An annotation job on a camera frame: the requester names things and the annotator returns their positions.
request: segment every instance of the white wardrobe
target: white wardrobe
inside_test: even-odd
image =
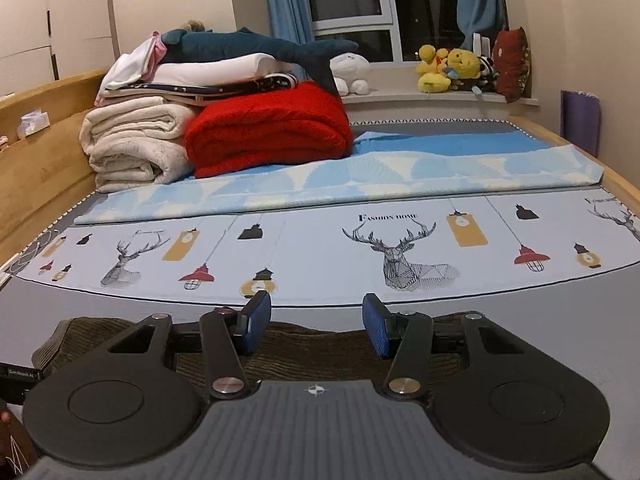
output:
[[[108,0],[0,0],[0,96],[113,64]]]

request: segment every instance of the deer print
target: deer print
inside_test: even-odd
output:
[[[412,291],[420,287],[428,290],[434,286],[447,285],[455,280],[460,272],[449,264],[425,265],[409,263],[404,253],[414,248],[414,242],[430,236],[436,229],[434,222],[433,227],[428,229],[426,225],[421,224],[412,219],[413,222],[420,226],[418,234],[413,234],[409,229],[406,230],[408,236],[402,238],[400,243],[394,247],[385,245],[382,240],[374,238],[373,231],[369,237],[365,238],[360,234],[360,229],[366,221],[354,229],[350,235],[344,229],[342,232],[354,242],[369,244],[371,249],[383,253],[385,262],[383,264],[383,272],[385,275],[386,286],[390,286],[395,290]]]
[[[629,230],[629,232],[636,238],[636,240],[640,242],[640,231],[634,225],[633,213],[629,211],[628,207],[626,207],[625,209],[626,211],[623,211],[622,209],[620,210],[623,215],[622,220],[620,218],[616,218],[615,216],[610,216],[608,214],[603,214],[599,212],[596,206],[593,206],[593,211],[590,209],[588,211],[592,215],[596,215],[598,218],[604,218],[605,220],[613,220],[616,224],[626,227]]]
[[[140,254],[148,253],[158,247],[162,247],[169,241],[169,238],[163,241],[158,233],[156,233],[156,235],[158,236],[158,241],[156,243],[146,244],[144,247],[131,254],[127,254],[130,244],[125,245],[123,242],[118,242],[116,247],[116,250],[119,252],[118,263],[111,267],[109,272],[104,275],[104,278],[100,280],[100,284],[109,288],[125,288],[133,283],[137,283],[140,280],[140,273],[127,270],[125,265],[127,265],[131,260],[135,260],[140,256]]]

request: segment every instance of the red cushion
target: red cushion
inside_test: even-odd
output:
[[[265,164],[341,158],[351,153],[352,145],[341,99],[309,81],[210,104],[184,136],[197,178]]]
[[[498,72],[495,88],[508,103],[517,101],[529,79],[530,52],[527,35],[518,30],[502,30],[494,45],[494,63]]]

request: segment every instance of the bed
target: bed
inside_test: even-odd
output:
[[[23,99],[83,96],[99,79]],[[0,260],[22,250],[0,290],[0,361],[31,366],[61,319],[189,322],[258,290],[273,320],[334,332],[362,327],[368,292],[392,310],[478,310],[603,391],[611,423],[595,463],[616,480],[638,476],[640,408],[628,393],[640,390],[640,192],[609,168],[524,118],[379,121],[352,124],[348,168],[267,168],[105,198],[67,149],[82,106],[0,154],[3,181],[15,182]]]

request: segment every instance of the blue plush toy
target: blue plush toy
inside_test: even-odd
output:
[[[332,57],[356,52],[358,44],[347,40],[321,40],[305,44],[263,36],[241,28],[236,32],[187,32],[176,28],[162,35],[167,53],[162,63],[205,63],[261,52],[287,63],[296,63],[323,89],[338,95],[329,68]]]

